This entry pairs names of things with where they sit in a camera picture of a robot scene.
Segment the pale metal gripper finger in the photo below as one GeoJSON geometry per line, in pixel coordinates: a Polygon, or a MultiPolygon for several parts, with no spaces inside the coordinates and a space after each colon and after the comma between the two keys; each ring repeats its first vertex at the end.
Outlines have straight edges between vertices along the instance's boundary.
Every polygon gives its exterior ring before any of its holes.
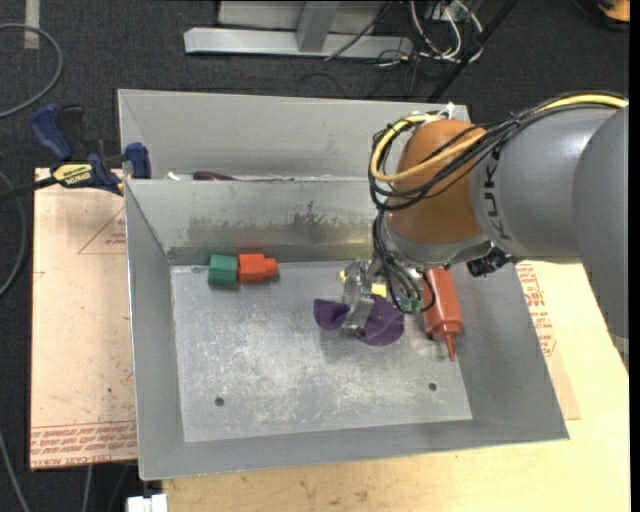
{"type": "Polygon", "coordinates": [[[354,314],[358,308],[360,296],[359,285],[345,285],[342,300],[343,304],[347,306],[347,312],[342,323],[342,328],[355,332],[358,328],[358,321],[354,319],[354,314]]]}
{"type": "Polygon", "coordinates": [[[374,306],[374,298],[371,295],[360,296],[355,300],[352,309],[352,329],[361,331],[369,318],[374,306]]]}

